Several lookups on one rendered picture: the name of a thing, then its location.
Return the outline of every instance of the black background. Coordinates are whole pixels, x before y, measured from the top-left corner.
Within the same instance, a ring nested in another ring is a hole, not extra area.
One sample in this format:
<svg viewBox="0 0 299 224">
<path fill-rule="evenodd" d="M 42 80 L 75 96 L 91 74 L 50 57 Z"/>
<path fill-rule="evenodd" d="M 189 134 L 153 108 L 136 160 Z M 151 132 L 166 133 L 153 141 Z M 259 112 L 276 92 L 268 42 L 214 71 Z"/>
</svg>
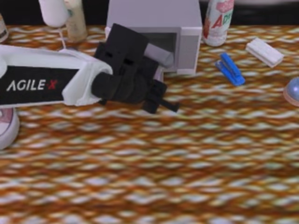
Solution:
<svg viewBox="0 0 299 224">
<path fill-rule="evenodd" d="M 83 0 L 87 25 L 105 25 L 109 0 Z M 202 16 L 207 3 L 201 3 Z M 7 25 L 44 25 L 38 0 L 0 0 Z M 299 2 L 273 6 L 236 5 L 234 25 L 299 25 Z"/>
</svg>

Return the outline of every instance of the table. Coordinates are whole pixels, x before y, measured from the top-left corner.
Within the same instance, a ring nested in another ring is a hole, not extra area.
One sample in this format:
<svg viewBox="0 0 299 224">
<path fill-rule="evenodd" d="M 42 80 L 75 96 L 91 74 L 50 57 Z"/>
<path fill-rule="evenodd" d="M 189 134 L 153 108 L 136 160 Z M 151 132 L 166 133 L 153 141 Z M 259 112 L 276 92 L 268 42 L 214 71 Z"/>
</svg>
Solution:
<svg viewBox="0 0 299 224">
<path fill-rule="evenodd" d="M 50 28 L 10 32 L 13 45 L 61 47 Z M 165 77 L 167 100 L 182 104 L 178 114 L 118 103 L 19 109 L 20 135 L 0 153 L 0 220 L 299 223 L 299 109 L 282 96 L 299 74 L 298 33 L 296 26 L 232 26 L 222 47 L 202 45 L 198 77 Z M 89 34 L 78 49 L 92 54 L 104 27 Z M 255 36 L 284 62 L 270 69 L 246 53 Z M 244 86 L 214 67 L 222 52 L 242 70 Z"/>
</svg>

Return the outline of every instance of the white rectangular object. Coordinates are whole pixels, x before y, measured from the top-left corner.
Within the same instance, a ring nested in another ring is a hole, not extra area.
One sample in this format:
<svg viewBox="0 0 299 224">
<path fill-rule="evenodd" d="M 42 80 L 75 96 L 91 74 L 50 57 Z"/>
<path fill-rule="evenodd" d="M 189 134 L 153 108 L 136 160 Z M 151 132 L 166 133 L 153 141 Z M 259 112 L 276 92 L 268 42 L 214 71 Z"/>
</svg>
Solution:
<svg viewBox="0 0 299 224">
<path fill-rule="evenodd" d="M 283 54 L 259 38 L 256 38 L 252 42 L 248 43 L 246 45 L 246 51 L 260 59 L 271 68 L 280 64 L 284 58 Z"/>
</svg>

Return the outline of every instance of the blue clip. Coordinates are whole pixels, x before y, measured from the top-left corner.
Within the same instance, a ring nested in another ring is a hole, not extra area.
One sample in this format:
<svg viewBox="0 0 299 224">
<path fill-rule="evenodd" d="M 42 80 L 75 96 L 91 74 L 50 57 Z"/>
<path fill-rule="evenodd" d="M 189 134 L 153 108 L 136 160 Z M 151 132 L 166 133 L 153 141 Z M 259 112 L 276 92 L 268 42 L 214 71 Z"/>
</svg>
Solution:
<svg viewBox="0 0 299 224">
<path fill-rule="evenodd" d="M 234 86 L 243 85 L 245 83 L 245 79 L 239 68 L 227 53 L 221 54 L 221 60 L 217 61 L 215 65 Z"/>
</svg>

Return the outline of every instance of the patterned tablecloth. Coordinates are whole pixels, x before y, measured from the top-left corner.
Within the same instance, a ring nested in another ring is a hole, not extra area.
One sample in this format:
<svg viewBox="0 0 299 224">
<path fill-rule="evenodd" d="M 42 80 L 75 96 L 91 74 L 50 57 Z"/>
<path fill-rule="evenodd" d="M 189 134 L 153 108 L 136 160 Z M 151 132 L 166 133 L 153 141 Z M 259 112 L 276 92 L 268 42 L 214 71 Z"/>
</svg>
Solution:
<svg viewBox="0 0 299 224">
<path fill-rule="evenodd" d="M 9 44 L 62 46 L 47 27 L 10 32 Z M 92 54 L 103 27 L 89 33 L 78 48 Z M 270 69 L 246 53 L 255 36 L 283 63 Z M 299 109 L 282 96 L 299 75 L 298 45 L 298 27 L 232 27 L 225 45 L 201 46 L 198 77 L 165 77 L 178 114 L 118 103 L 19 109 L 20 135 L 0 153 L 0 223 L 298 224 Z M 244 86 L 214 67 L 225 51 Z"/>
</svg>

